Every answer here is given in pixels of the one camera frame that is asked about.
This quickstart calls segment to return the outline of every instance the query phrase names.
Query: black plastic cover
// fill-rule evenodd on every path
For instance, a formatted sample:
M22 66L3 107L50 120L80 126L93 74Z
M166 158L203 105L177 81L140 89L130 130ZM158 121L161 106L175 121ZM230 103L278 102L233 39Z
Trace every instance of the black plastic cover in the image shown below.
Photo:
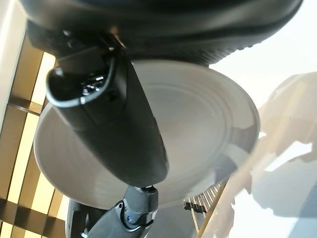
M136 188L129 186L123 199L124 220L130 226L147 226L159 207L159 193L153 187Z
M282 28L302 0L20 0L50 29L115 35L132 59L198 64L260 43Z
M126 227L122 220L123 202L112 207L97 221L89 231L87 238L144 238L148 234L152 224L146 227L138 226L135 229Z
M69 92L76 83L85 90L99 81L82 84L80 76L76 82L61 68L52 70L47 97L111 173L131 186L151 186L163 181L168 171L160 131L131 62L124 55L110 61L109 66L105 63L108 75L96 76L103 81L98 91L87 95Z
M70 199L66 221L66 237L79 238L84 229L88 228L90 230L106 211Z

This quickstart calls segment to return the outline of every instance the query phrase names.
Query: metal rack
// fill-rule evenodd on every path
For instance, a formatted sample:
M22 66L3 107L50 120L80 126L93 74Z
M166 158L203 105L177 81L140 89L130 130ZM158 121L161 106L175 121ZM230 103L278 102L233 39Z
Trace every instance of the metal rack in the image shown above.
M227 182L228 179L225 179L221 183L209 187L200 195L184 200L184 204L190 205L191 215L197 232L196 238L202 237Z

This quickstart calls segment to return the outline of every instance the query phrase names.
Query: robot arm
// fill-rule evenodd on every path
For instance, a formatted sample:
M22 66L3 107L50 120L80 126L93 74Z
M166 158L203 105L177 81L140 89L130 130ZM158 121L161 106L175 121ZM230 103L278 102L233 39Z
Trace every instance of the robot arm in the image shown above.
M154 187L129 186L124 199L108 211L70 202L68 238L144 238L158 209L158 191Z
M168 161L157 122L128 57L109 38L68 34L28 22L32 44L54 53L47 98L96 158L135 187L163 181Z

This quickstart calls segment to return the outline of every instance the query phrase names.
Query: bright light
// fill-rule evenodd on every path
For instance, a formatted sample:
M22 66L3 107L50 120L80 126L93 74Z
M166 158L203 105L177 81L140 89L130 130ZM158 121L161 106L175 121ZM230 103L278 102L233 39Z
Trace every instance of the bright light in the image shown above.
M282 166L284 163L294 159L295 157L308 154L312 152L313 144L303 144L301 142L295 141L290 147L288 147L283 154L277 157L266 169L265 171L273 172L278 167Z
M50 208L54 187L41 173L35 190L32 209L47 214Z
M237 82L259 108L288 77L317 71L317 1L305 0L298 14L261 44L227 56L210 68Z
M39 117L28 113L13 170L8 201L18 203Z
M0 233L0 238L11 237L12 228L13 228L13 225L6 223L6 222L3 222L2 228L1 228L1 233Z
M271 209L263 209L246 190L235 197L235 202L230 238L287 238L298 221L298 218L278 217Z
M66 221L67 220L67 213L68 213L68 205L69 205L69 198L63 195L61 200L59 210L57 213L57 218Z
M38 77L34 86L31 101L43 105L46 94L46 76L48 72L54 67L55 57L44 52Z
M41 235L31 231L25 231L24 238L41 238Z
M266 133L260 131L260 132L259 132L259 139L264 138L264 137L266 137Z

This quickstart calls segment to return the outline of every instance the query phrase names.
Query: white plate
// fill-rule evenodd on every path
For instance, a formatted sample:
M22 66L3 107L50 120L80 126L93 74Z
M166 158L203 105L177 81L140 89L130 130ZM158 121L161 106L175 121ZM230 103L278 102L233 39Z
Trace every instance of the white plate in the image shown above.
M155 185L160 205L203 192L247 159L260 122L241 87L190 63L148 60L134 67L169 159L167 178ZM40 117L34 150L46 178L74 200L108 209L123 198L127 185L94 158L51 105Z

